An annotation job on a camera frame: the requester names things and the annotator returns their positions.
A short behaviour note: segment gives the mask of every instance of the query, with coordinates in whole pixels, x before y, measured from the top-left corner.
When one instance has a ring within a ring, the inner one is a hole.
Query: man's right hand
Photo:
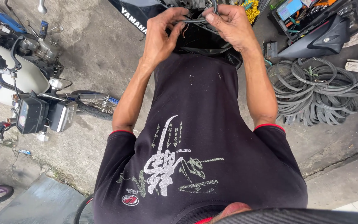
[[[220,16],[213,13],[213,10],[213,7],[209,8],[202,15],[236,51],[243,54],[246,51],[261,49],[244,7],[220,4],[218,5]]]

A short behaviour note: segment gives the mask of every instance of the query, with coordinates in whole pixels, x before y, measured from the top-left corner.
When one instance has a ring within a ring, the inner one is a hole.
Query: motorcycle front wheel
[[[77,90],[71,94],[105,94],[91,90]],[[118,99],[109,97],[108,99],[80,99],[76,100],[78,109],[94,117],[111,121],[112,115],[117,108]]]

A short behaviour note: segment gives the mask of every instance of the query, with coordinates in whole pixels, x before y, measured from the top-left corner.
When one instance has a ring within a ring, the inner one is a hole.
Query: pile of drive belts
[[[305,126],[319,123],[342,124],[346,117],[358,111],[358,78],[351,72],[335,67],[321,58],[312,58],[325,65],[310,72],[298,62],[282,60],[268,69],[278,103],[277,121],[285,124],[303,122]]]

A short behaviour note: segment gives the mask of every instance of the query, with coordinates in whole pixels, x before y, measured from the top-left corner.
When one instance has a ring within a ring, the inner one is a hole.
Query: man's hand
[[[209,8],[202,15],[236,51],[243,54],[248,50],[260,49],[244,7],[220,4],[218,5],[220,16],[213,13],[213,10],[214,8]]]
[[[176,41],[181,33],[184,22],[178,22],[175,26],[174,22],[186,19],[189,10],[182,7],[169,8],[156,17],[147,21],[146,44],[142,63],[151,66],[153,69],[163,60],[167,59],[176,46]],[[171,35],[165,32],[166,28],[171,29]]]

